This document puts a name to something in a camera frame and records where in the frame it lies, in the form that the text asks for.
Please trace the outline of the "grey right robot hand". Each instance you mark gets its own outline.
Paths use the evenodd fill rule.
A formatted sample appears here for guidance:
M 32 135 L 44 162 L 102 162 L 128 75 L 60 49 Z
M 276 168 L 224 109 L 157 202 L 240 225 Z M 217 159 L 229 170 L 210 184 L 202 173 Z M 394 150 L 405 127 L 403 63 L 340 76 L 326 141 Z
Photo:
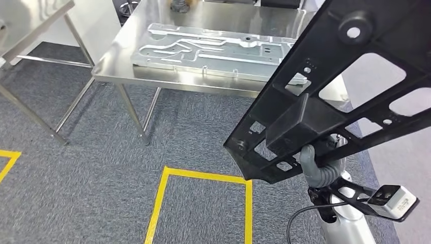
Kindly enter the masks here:
M 310 187 L 321 188 L 324 186 L 322 169 L 315 162 L 315 149 L 312 145 L 305 145 L 299 156 L 303 175 Z

